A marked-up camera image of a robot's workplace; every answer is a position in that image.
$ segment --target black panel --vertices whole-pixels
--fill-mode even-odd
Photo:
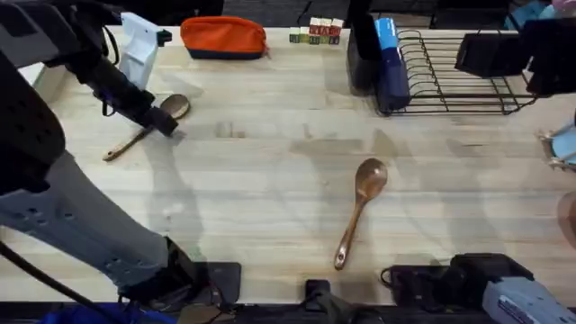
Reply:
[[[0,194],[40,183],[64,152],[64,131],[8,58],[0,52]]]

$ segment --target orange pencil case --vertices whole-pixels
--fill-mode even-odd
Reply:
[[[194,59],[258,59],[266,53],[264,28],[238,17],[194,17],[180,26]]]

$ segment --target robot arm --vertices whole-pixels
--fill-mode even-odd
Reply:
[[[501,324],[576,323],[530,271],[502,254],[457,255],[450,266],[395,265],[390,278],[399,306],[485,311]]]
[[[154,95],[146,91],[145,85],[152,63],[146,60],[153,59],[156,45],[162,46],[172,35],[141,18],[137,20],[134,14],[124,13],[122,19],[132,42],[120,71],[104,56],[103,21],[110,15],[101,4],[92,2],[0,3],[0,50],[16,68],[38,62],[49,67],[64,65],[114,112],[142,127],[154,126],[168,136],[177,122],[152,106]],[[154,41],[155,46],[142,46],[146,41]]]
[[[169,135],[176,122],[151,106],[154,96],[144,90],[155,52],[135,50],[142,38],[127,47],[122,60],[135,85],[103,55],[101,20],[85,5],[96,4],[0,3],[0,225],[98,269],[120,296],[144,307],[218,300],[212,284],[220,279],[213,274],[226,284],[218,297],[234,302],[239,264],[192,262],[170,238],[142,227],[106,197],[66,152],[56,116],[18,72],[36,62],[65,65],[116,112]],[[133,39],[137,26],[146,25],[136,17],[122,16]],[[171,37],[147,26],[158,42]]]

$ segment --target wooden table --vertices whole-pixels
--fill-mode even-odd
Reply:
[[[377,280],[383,267],[503,252],[576,305],[576,250],[558,221],[576,177],[546,166],[534,137],[564,125],[576,97],[543,99],[508,117],[386,119],[349,92],[346,32],[339,46],[311,46],[268,29],[270,58],[238,62],[191,60],[172,32],[148,84],[158,97],[180,93],[193,103],[172,139],[155,132],[108,164],[104,152],[135,125],[102,117],[73,77],[51,108],[79,165],[135,220],[191,256],[242,264],[241,302],[295,302],[306,279],[326,278],[351,302],[389,303]],[[354,174],[371,157],[385,161],[389,182],[337,272]],[[115,300],[114,286],[87,265],[9,229],[1,235],[64,284]],[[4,260],[0,274],[2,301],[64,300]]]

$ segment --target wire dish drying rack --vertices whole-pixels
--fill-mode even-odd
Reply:
[[[533,104],[527,76],[481,78],[455,69],[463,34],[426,37],[420,31],[398,32],[398,49],[406,63],[410,104],[392,114],[511,114]]]

